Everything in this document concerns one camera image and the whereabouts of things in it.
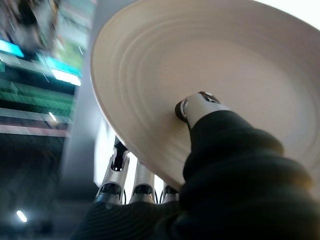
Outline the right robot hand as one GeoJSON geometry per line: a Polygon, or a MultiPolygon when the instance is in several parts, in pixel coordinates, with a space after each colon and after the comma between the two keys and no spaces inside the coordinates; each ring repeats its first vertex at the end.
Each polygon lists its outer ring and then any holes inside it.
{"type": "Polygon", "coordinates": [[[185,98],[175,113],[191,141],[178,200],[96,200],[74,240],[319,239],[312,178],[276,138],[206,92],[185,98]]]}

